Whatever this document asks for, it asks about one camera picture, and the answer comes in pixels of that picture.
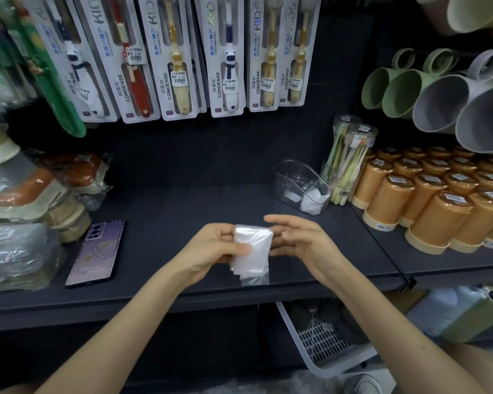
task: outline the pastel toothbrush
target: pastel toothbrush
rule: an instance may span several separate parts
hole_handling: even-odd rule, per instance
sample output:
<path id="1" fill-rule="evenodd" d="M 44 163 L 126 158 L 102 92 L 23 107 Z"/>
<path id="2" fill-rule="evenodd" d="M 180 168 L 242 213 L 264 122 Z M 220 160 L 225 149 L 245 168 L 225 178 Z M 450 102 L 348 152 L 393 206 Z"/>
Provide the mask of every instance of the pastel toothbrush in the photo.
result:
<path id="1" fill-rule="evenodd" d="M 296 103 L 301 98 L 301 88 L 303 86 L 303 78 L 305 77 L 305 45 L 307 42 L 307 27 L 309 26 L 309 15 L 316 7 L 316 0 L 301 0 L 299 11 L 303 14 L 301 25 L 300 45 L 297 49 L 296 64 L 292 71 L 289 88 L 290 101 Z"/>
<path id="2" fill-rule="evenodd" d="M 274 105 L 274 94 L 276 92 L 276 20 L 277 13 L 283 6 L 283 0 L 266 0 L 266 6 L 270 10 L 269 49 L 265 55 L 266 60 L 261 82 L 263 106 L 270 108 Z"/>
<path id="3" fill-rule="evenodd" d="M 171 83 L 173 95 L 177 101 L 179 113 L 187 115 L 190 113 L 190 88 L 188 87 L 188 77 L 184 71 L 184 63 L 182 60 L 179 44 L 177 43 L 176 23 L 173 17 L 173 3 L 177 0 L 164 0 L 166 5 L 166 16 L 168 18 L 168 29 L 170 31 L 170 42 L 172 45 L 172 65 Z"/>
<path id="4" fill-rule="evenodd" d="M 128 32 L 126 31 L 126 26 L 124 24 L 124 19 L 122 17 L 122 11 L 119 6 L 119 0 L 108 0 L 111 6 L 111 10 L 113 12 L 113 19 L 115 20 L 115 24 L 117 26 L 117 31 L 119 32 L 120 41 L 122 42 L 122 46 L 124 51 L 122 55 L 125 60 L 125 67 L 128 70 L 130 75 L 130 92 L 132 95 L 135 104 L 139 110 L 139 113 L 142 117 L 148 118 L 150 117 L 150 95 L 148 94 L 148 87 L 146 87 L 146 82 L 144 76 L 137 65 L 130 65 L 128 62 L 128 55 L 126 53 L 126 47 L 130 46 L 130 39 L 128 36 Z"/>
<path id="5" fill-rule="evenodd" d="M 227 45 L 224 47 L 224 64 L 225 74 L 223 78 L 223 94 L 224 102 L 228 111 L 237 110 L 237 94 L 239 88 L 237 88 L 237 71 L 236 71 L 236 50 L 234 49 L 234 31 L 232 26 L 232 3 L 234 0 L 224 0 L 225 5 L 225 19 L 226 19 L 226 41 Z"/>
<path id="6" fill-rule="evenodd" d="M 66 55 L 69 63 L 72 65 L 77 76 L 77 90 L 80 98 L 88 105 L 88 108 L 95 117 L 104 117 L 104 107 L 102 106 L 97 86 L 89 74 L 84 60 L 82 60 L 80 50 L 71 39 L 71 35 L 60 15 L 55 0 L 46 0 L 46 4 L 49 8 L 49 12 L 53 15 L 55 26 L 66 47 Z"/>

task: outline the forearm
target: forearm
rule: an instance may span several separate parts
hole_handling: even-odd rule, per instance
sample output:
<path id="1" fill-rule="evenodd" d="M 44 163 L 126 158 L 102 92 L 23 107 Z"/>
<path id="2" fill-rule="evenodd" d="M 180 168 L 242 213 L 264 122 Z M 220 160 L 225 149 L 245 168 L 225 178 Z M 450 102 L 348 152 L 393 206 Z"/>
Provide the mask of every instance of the forearm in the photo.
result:
<path id="1" fill-rule="evenodd" d="M 428 339 L 352 264 L 329 276 L 405 394 L 485 394 L 459 364 Z"/>
<path id="2" fill-rule="evenodd" d="M 119 393 L 164 315 L 184 289 L 184 281 L 181 272 L 166 264 L 37 393 Z"/>

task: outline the person's left hand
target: person's left hand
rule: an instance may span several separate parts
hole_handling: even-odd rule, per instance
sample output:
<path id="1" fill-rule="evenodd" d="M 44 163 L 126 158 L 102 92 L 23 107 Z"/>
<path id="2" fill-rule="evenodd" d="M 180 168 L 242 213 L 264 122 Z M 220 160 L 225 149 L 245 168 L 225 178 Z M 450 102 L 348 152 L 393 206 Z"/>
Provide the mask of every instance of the person's left hand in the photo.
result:
<path id="1" fill-rule="evenodd" d="M 234 242 L 235 229 L 233 224 L 207 224 L 172 258 L 171 265 L 188 274 L 187 286 L 204 278 L 212 265 L 250 253 L 249 244 Z"/>

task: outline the person's right hand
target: person's right hand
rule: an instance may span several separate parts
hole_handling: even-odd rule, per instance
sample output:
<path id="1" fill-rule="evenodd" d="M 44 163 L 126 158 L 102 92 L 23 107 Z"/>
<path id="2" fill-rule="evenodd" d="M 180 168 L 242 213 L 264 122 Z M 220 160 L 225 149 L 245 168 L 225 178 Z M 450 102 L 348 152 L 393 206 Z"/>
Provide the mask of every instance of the person's right hand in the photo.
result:
<path id="1" fill-rule="evenodd" d="M 270 256 L 295 256 L 300 258 L 314 278 L 325 286 L 333 285 L 333 278 L 341 268 L 350 265 L 321 226 L 308 219 L 281 214 L 264 217 L 276 224 Z"/>

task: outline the hand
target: hand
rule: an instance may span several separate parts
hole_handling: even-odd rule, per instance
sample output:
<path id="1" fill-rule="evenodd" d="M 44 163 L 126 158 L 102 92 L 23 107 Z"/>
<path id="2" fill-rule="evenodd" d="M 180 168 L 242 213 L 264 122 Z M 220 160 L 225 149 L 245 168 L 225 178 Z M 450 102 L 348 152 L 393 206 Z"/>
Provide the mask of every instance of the hand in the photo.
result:
<path id="1" fill-rule="evenodd" d="M 199 282 L 212 265 L 250 253 L 249 244 L 234 242 L 235 230 L 233 224 L 205 225 L 168 264 L 188 274 L 187 286 Z"/>
<path id="2" fill-rule="evenodd" d="M 274 223 L 270 256 L 300 258 L 314 278 L 332 288 L 333 277 L 339 268 L 350 265 L 321 226 L 293 215 L 270 214 L 264 217 Z"/>

